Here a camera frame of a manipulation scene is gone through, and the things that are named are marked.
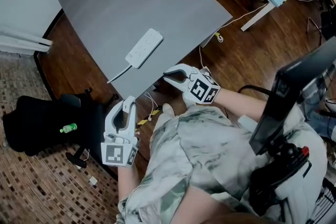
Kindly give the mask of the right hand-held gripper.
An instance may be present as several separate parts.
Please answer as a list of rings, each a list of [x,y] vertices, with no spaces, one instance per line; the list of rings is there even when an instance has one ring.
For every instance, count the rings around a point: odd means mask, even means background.
[[[189,77],[177,80],[168,76],[174,73],[183,73]],[[207,70],[199,70],[184,63],[168,68],[163,74],[165,82],[184,92],[183,97],[186,100],[198,104],[212,104],[221,88]]]

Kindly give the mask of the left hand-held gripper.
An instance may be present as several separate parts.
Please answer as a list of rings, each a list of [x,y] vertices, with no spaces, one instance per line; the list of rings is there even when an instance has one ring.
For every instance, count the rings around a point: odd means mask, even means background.
[[[123,110],[123,101],[116,104],[105,118],[104,141],[101,143],[102,163],[113,167],[131,167],[139,148],[134,136],[136,110]]]

